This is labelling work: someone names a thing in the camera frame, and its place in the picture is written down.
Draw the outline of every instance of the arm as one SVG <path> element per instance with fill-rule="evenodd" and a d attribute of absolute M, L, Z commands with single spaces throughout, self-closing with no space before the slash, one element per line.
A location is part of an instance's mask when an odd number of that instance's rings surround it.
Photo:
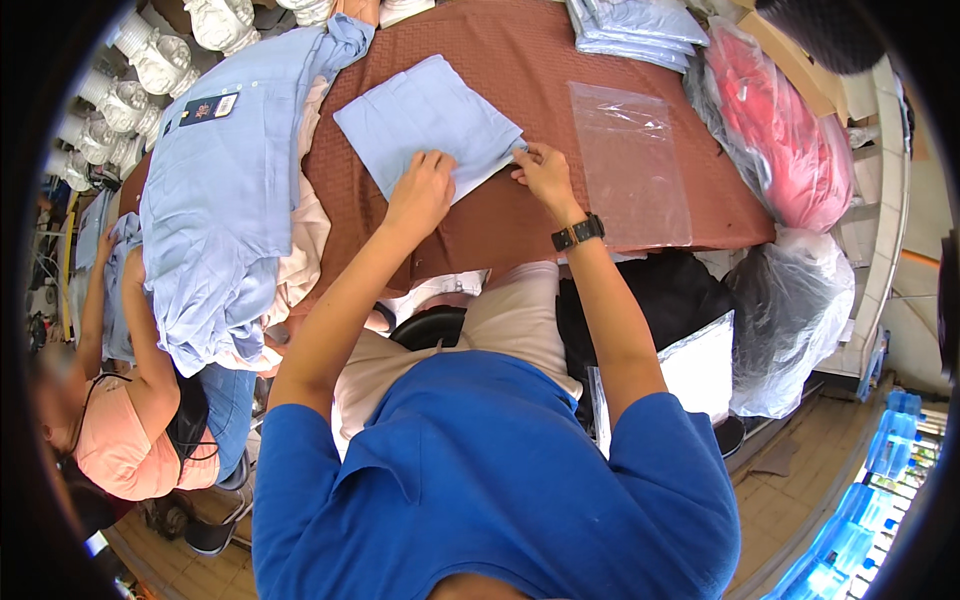
<path fill-rule="evenodd" d="M 118 234 L 113 225 L 108 225 L 97 244 L 97 258 L 90 271 L 86 288 L 84 311 L 80 317 L 80 342 L 77 344 L 77 359 L 84 369 L 84 377 L 93 379 L 100 374 L 104 348 L 104 268 L 117 243 Z"/>
<path fill-rule="evenodd" d="M 121 281 L 124 317 L 130 329 L 133 356 L 140 376 L 127 386 L 133 410 L 152 444 L 163 434 L 180 407 L 180 387 L 170 355 L 156 347 L 160 336 L 154 313 L 143 293 L 146 277 L 143 247 L 127 255 Z"/>
<path fill-rule="evenodd" d="M 545 144 L 530 144 L 530 152 L 514 150 L 520 165 L 512 173 L 543 202 L 557 225 L 585 221 L 570 186 L 569 168 L 560 152 Z M 593 238 L 567 252 L 597 364 L 603 377 L 611 427 L 638 399 L 666 392 L 650 327 L 627 283 L 616 270 L 603 240 Z"/>
<path fill-rule="evenodd" d="M 330 422 L 333 388 L 370 314 L 403 260 L 450 209 L 452 156 L 417 152 L 390 199 L 387 216 L 333 285 L 326 290 L 290 343 L 270 393 L 269 409 L 302 404 Z"/>

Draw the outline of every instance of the brown tablecloth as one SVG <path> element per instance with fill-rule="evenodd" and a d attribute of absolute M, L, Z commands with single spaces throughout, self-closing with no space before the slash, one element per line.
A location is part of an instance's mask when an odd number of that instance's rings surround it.
<path fill-rule="evenodd" d="M 383 220 L 387 203 L 332 114 L 368 89 L 441 54 L 464 81 L 524 129 L 526 140 L 566 154 L 574 192 L 588 196 L 566 82 L 662 98 L 670 105 L 677 160 L 690 208 L 693 247 L 743 248 L 774 239 L 773 222 L 684 96 L 677 73 L 637 60 L 577 53 L 563 4 L 546 0 L 458 0 L 378 31 L 365 58 L 344 69 L 321 107 L 302 163 L 332 229 L 303 314 Z M 388 284 L 402 294 L 419 280 L 555 256 L 555 225 L 510 167 L 454 205 Z"/>

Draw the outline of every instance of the stack of folded shirts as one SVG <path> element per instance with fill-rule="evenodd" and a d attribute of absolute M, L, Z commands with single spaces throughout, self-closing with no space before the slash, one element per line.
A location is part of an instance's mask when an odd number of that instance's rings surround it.
<path fill-rule="evenodd" d="M 679 73 L 709 37 L 677 0 L 566 0 L 577 50 L 644 60 Z"/>

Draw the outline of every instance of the red clothing in plastic bag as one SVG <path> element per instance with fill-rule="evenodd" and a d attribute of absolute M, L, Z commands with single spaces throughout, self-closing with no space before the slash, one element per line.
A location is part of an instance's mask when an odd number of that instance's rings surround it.
<path fill-rule="evenodd" d="M 782 225 L 827 231 L 853 193 L 846 132 L 836 115 L 813 114 L 752 36 L 722 17 L 709 23 L 708 92 L 730 142 L 756 163 L 761 200 Z"/>

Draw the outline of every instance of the person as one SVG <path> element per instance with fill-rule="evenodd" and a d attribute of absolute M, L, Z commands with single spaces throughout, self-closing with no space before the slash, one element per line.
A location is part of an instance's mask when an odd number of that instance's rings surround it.
<path fill-rule="evenodd" d="M 116 243 L 111 230 L 107 227 L 98 242 L 76 351 L 66 344 L 48 345 L 33 364 L 30 386 L 43 437 L 61 458 L 75 460 L 94 484 L 118 498 L 138 501 L 173 488 L 208 488 L 230 476 L 243 455 L 256 373 L 214 364 L 193 378 L 178 377 L 170 355 L 156 346 L 159 334 L 143 292 L 146 275 L 138 247 L 128 254 L 120 283 L 136 367 L 125 377 L 98 376 L 104 268 Z M 196 440 L 168 434 L 181 407 L 181 388 L 208 406 Z"/>
<path fill-rule="evenodd" d="M 586 220 L 560 152 L 531 143 L 515 159 L 514 179 L 559 228 Z M 409 352 L 363 330 L 449 210 L 455 166 L 413 156 L 382 225 L 280 365 L 257 467 L 259 596 L 719 597 L 739 555 L 731 481 L 708 416 L 667 392 L 601 239 L 566 257 L 609 405 L 609 460 L 573 416 L 581 389 L 564 372 L 556 264 L 484 289 L 456 348 Z M 352 433 L 343 461 L 337 414 Z"/>

